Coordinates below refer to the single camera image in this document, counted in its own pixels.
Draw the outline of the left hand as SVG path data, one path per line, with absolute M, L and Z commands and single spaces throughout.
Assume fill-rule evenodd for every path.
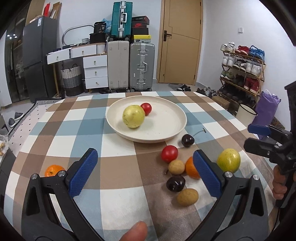
M 121 237 L 120 241 L 144 241 L 147 238 L 147 233 L 146 223 L 139 221 Z

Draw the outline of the right hand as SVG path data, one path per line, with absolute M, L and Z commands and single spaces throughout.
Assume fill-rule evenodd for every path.
M 280 167 L 276 165 L 273 169 L 273 197 L 276 200 L 282 200 L 287 192 L 287 186 L 285 186 L 286 177 L 280 174 Z

